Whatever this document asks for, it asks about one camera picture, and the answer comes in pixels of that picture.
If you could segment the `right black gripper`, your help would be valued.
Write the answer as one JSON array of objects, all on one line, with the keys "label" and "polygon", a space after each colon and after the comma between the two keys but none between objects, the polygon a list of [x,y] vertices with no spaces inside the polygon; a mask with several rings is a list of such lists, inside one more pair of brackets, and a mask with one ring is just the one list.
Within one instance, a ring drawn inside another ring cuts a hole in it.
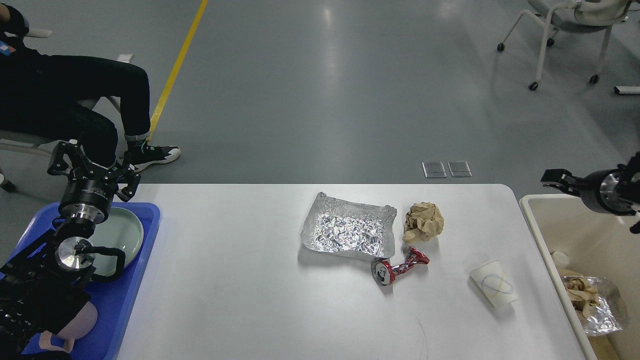
[{"label": "right black gripper", "polygon": [[565,169],[547,169],[542,174],[541,184],[563,194],[580,197],[587,208],[599,214],[626,214],[626,203],[615,195],[615,188],[620,180],[618,170],[595,171],[583,180],[585,186],[580,190],[582,178],[574,177]]}]

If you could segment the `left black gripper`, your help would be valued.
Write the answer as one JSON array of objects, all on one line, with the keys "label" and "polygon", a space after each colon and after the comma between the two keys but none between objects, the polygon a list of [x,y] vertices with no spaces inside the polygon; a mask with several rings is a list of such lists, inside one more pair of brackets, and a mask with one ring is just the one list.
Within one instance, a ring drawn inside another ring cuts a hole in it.
[{"label": "left black gripper", "polygon": [[68,178],[59,214],[92,223],[107,221],[114,196],[123,202],[134,198],[142,179],[130,159],[116,162],[103,175],[102,166],[90,161],[80,145],[68,141],[56,144],[47,173]]}]

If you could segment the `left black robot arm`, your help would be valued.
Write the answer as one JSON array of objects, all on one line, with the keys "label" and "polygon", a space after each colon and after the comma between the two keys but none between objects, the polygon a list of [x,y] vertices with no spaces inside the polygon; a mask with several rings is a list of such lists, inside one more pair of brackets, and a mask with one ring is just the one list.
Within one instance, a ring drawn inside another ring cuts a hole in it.
[{"label": "left black robot arm", "polygon": [[128,202],[141,175],[126,153],[122,163],[103,167],[82,148],[60,141],[47,173],[67,178],[51,228],[2,267],[0,290],[1,356],[27,360],[24,350],[38,333],[59,332],[89,303],[90,281],[110,282],[122,275],[125,251],[92,244],[98,224],[109,217],[114,196]]}]

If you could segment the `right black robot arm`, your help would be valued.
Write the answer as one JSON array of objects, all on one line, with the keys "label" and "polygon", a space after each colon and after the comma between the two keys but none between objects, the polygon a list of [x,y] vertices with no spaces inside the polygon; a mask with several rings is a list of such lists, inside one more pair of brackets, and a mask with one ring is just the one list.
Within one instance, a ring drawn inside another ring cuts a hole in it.
[{"label": "right black robot arm", "polygon": [[598,214],[636,216],[640,205],[640,153],[615,168],[578,177],[563,168],[547,169],[541,177],[544,187],[579,198]]}]

